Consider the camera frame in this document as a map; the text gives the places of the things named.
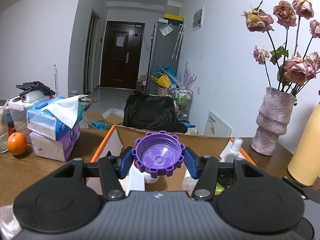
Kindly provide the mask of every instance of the door handle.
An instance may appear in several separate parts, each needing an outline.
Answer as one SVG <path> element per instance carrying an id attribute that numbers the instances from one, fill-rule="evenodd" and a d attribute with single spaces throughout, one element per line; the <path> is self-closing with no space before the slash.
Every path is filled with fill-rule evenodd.
<path id="1" fill-rule="evenodd" d="M 127 53 L 127 56 L 125 56 L 125 62 L 126 62 L 126 63 L 129 62 L 129 53 Z"/>

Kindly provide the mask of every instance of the glass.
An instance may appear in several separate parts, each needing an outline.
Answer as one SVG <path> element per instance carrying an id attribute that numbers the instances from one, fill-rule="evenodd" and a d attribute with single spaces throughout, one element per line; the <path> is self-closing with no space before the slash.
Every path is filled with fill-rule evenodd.
<path id="1" fill-rule="evenodd" d="M 7 114 L 8 114 L 8 111 L 4 111 L 4 113 L 0 115 L 0 153 L 4 153 L 8 150 L 7 140 L 9 138 L 9 134 L 8 134 Z"/>

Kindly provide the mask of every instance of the pink basket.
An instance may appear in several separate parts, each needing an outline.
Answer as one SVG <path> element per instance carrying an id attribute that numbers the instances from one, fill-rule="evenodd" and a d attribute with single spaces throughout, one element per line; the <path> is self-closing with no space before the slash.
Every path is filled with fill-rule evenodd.
<path id="1" fill-rule="evenodd" d="M 168 93 L 169 93 L 169 88 L 164 89 L 164 88 L 158 87 L 158 96 L 166 97 Z"/>

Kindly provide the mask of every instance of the tissue pack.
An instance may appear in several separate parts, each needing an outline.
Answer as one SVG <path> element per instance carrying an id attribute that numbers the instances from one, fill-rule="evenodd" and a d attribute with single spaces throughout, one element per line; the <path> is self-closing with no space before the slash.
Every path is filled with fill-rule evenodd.
<path id="1" fill-rule="evenodd" d="M 46 138 L 36 132 L 30 133 L 33 150 L 37 156 L 61 162 L 66 162 L 68 160 L 79 136 L 79 123 L 57 141 Z"/>
<path id="2" fill-rule="evenodd" d="M 27 111 L 28 129 L 52 140 L 58 140 L 65 133 L 69 132 L 70 128 L 68 126 L 55 117 L 49 110 L 42 109 L 48 104 L 52 104 L 60 99 L 64 99 L 64 97 L 58 96 L 42 104 L 29 108 Z M 83 103 L 79 103 L 76 123 L 82 120 L 83 112 Z"/>

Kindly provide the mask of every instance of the yellow bottle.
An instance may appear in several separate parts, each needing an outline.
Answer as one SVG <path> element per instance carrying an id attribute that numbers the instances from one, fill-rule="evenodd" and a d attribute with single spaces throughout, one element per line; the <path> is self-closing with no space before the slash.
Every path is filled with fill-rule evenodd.
<path id="1" fill-rule="evenodd" d="M 320 174 L 320 105 L 313 111 L 288 171 L 298 182 L 311 186 Z"/>

